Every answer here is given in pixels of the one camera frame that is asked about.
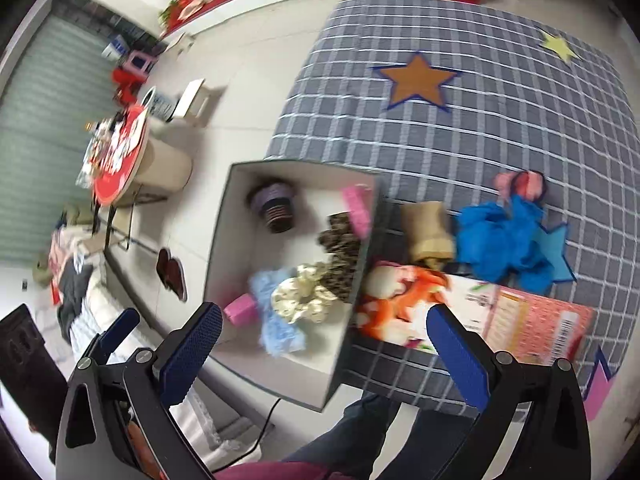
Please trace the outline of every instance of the barcode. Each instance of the barcode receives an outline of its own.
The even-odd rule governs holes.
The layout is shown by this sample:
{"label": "barcode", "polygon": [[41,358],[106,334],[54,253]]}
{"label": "barcode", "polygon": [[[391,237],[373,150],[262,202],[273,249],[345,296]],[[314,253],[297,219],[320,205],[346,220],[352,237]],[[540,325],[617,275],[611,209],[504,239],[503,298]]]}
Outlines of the barcode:
{"label": "barcode", "polygon": [[567,347],[574,332],[574,324],[578,321],[578,314],[565,310],[560,314],[560,323],[556,329],[554,342],[551,346],[548,364],[552,364],[559,357],[566,357]]}

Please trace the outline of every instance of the magenta clothing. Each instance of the magenta clothing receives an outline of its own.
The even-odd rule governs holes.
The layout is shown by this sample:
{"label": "magenta clothing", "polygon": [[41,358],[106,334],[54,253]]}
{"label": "magenta clothing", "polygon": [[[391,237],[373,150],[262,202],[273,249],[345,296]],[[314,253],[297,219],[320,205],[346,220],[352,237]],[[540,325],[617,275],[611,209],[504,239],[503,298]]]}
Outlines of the magenta clothing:
{"label": "magenta clothing", "polygon": [[305,462],[254,462],[231,466],[216,473],[216,480],[353,480],[342,473]]}

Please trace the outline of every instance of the metal screw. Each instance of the metal screw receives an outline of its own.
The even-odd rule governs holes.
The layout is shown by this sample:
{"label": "metal screw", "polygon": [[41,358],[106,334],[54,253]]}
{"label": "metal screw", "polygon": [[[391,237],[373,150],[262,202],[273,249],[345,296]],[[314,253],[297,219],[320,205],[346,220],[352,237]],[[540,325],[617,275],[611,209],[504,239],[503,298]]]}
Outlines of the metal screw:
{"label": "metal screw", "polygon": [[571,363],[566,359],[558,359],[556,363],[558,364],[558,368],[560,368],[564,372],[568,372],[569,370],[571,370]]}
{"label": "metal screw", "polygon": [[513,356],[509,352],[498,352],[495,358],[501,365],[510,365],[513,363]]}
{"label": "metal screw", "polygon": [[84,369],[88,368],[89,366],[91,366],[91,358],[90,357],[83,357],[82,359],[80,359],[78,361],[78,370],[84,370]]}
{"label": "metal screw", "polygon": [[136,361],[139,363],[146,363],[151,359],[153,352],[151,350],[141,350],[136,354]]}

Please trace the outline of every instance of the gray cloth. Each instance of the gray cloth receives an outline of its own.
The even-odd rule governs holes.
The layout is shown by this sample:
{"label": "gray cloth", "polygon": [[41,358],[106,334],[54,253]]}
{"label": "gray cloth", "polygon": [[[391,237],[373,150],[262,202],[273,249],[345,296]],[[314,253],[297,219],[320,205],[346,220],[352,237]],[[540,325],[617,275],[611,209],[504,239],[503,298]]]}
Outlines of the gray cloth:
{"label": "gray cloth", "polygon": [[71,344],[71,325],[82,312],[82,300],[89,287],[92,272],[94,272],[94,266],[85,265],[82,266],[80,274],[76,273],[73,258],[69,258],[60,276],[58,289],[64,300],[58,307],[58,323],[62,338],[69,344]]}
{"label": "gray cloth", "polygon": [[[580,57],[542,48],[542,30]],[[391,81],[373,70],[421,52],[462,72],[443,85],[448,110],[412,99],[387,109]],[[312,48],[271,139],[271,158],[306,158],[379,172],[378,256],[405,262],[399,208],[440,200],[452,212],[494,202],[494,177],[537,170],[548,180],[546,227],[568,223],[577,281],[551,296],[593,307],[575,361],[585,387],[598,345],[616,370],[640,293],[640,142],[612,60],[578,38],[509,12],[445,0],[347,0]],[[474,415],[441,359],[357,334],[344,371],[354,386]]]}

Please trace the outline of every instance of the yellow star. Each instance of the yellow star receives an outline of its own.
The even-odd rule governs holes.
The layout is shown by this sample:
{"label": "yellow star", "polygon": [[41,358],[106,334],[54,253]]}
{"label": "yellow star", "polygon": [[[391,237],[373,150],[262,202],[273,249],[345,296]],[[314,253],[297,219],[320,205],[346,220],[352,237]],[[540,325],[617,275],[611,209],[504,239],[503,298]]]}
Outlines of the yellow star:
{"label": "yellow star", "polygon": [[377,66],[374,69],[394,82],[388,108],[418,98],[446,110],[440,86],[460,74],[455,70],[432,68],[419,52],[406,65]]}
{"label": "yellow star", "polygon": [[551,50],[558,54],[560,59],[565,63],[569,64],[572,57],[577,57],[580,59],[573,50],[569,48],[569,45],[566,44],[566,40],[562,36],[552,36],[548,32],[544,30],[540,30],[545,37],[545,43],[542,44],[542,48],[546,48],[547,50]]}

